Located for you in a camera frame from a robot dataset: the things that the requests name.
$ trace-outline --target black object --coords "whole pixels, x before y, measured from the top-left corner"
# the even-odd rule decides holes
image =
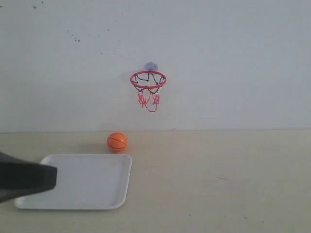
[[[31,163],[0,152],[0,203],[54,189],[57,168]]]

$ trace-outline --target mini basketball hoop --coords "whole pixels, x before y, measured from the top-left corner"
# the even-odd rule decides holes
[[[141,107],[145,106],[149,112],[155,112],[157,105],[160,103],[159,92],[166,83],[166,77],[156,71],[157,65],[154,63],[147,63],[145,68],[148,70],[133,74],[130,81],[138,91],[138,101]]]

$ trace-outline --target white tray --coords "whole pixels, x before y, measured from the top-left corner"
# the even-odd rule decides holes
[[[42,164],[57,167],[53,190],[15,199],[19,209],[109,210],[126,198],[132,158],[126,154],[55,154]]]

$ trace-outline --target beige table surface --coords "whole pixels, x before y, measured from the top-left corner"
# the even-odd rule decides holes
[[[311,130],[126,134],[133,166],[123,206],[20,211],[8,201],[0,233],[311,232]],[[107,136],[0,134],[0,150],[34,162],[108,153]]]

